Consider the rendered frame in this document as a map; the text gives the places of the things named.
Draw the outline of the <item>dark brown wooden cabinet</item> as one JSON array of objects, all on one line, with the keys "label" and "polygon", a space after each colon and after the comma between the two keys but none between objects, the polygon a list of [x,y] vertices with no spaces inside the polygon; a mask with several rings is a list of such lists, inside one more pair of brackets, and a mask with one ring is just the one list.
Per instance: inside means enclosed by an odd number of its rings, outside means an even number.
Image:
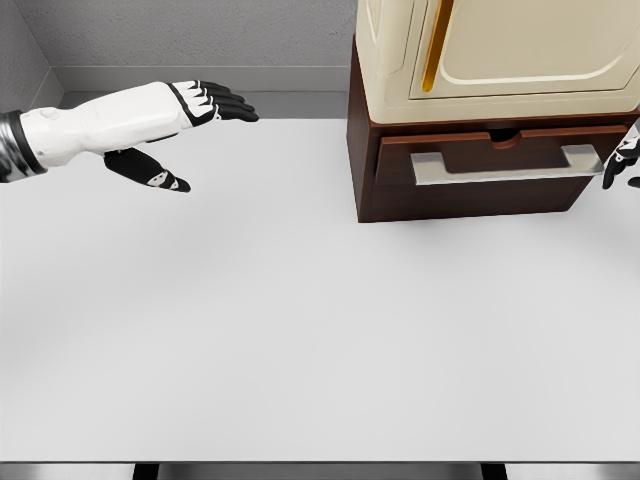
[{"label": "dark brown wooden cabinet", "polygon": [[417,99],[384,116],[374,108],[361,60],[353,57],[346,138],[357,217],[368,223],[562,212],[596,177],[378,185],[376,171],[385,137],[488,131],[503,141],[506,129],[625,125],[629,130],[639,119],[640,100],[622,105],[593,92]]}]

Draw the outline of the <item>brown wooden drawer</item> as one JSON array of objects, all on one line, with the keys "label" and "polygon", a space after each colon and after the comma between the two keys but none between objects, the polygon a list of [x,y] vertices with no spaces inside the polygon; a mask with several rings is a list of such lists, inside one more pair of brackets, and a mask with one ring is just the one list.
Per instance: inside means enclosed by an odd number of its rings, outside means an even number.
[{"label": "brown wooden drawer", "polygon": [[439,152],[451,173],[556,168],[566,166],[561,147],[592,145],[601,161],[627,133],[625,125],[523,129],[497,141],[488,131],[385,137],[381,141],[376,183],[417,186],[410,155]]}]

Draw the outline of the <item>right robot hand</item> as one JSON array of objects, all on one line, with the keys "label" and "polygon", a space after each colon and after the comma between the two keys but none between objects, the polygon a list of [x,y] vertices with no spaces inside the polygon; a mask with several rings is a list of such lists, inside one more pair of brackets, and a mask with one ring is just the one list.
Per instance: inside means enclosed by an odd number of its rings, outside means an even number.
[{"label": "right robot hand", "polygon": [[640,159],[640,124],[633,125],[606,162],[602,188],[609,189],[617,175]]}]

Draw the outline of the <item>cream cabinet door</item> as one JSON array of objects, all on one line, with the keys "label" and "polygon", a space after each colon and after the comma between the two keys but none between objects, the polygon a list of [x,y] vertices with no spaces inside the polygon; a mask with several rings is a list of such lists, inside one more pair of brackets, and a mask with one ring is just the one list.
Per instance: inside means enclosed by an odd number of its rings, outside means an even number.
[{"label": "cream cabinet door", "polygon": [[427,0],[413,99],[621,92],[640,69],[640,0],[455,0],[423,92],[437,4]]}]

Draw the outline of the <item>cream cabinet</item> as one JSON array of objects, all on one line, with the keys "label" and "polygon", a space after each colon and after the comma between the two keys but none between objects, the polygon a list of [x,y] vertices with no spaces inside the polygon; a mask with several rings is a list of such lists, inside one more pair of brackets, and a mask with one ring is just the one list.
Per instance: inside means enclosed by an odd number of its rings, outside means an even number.
[{"label": "cream cabinet", "polygon": [[[358,0],[356,48],[370,98],[389,116],[413,99],[411,84],[427,0]],[[640,69],[621,92],[600,93],[622,105],[640,100]]]}]

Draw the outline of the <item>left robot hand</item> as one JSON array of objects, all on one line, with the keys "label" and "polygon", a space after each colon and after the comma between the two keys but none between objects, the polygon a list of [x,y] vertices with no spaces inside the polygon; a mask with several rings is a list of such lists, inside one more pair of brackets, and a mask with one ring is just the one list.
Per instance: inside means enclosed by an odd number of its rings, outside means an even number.
[{"label": "left robot hand", "polygon": [[144,186],[186,193],[185,180],[137,148],[211,121],[256,122],[253,106],[229,88],[189,80],[152,82],[91,100],[78,108],[86,147],[112,172]]}]

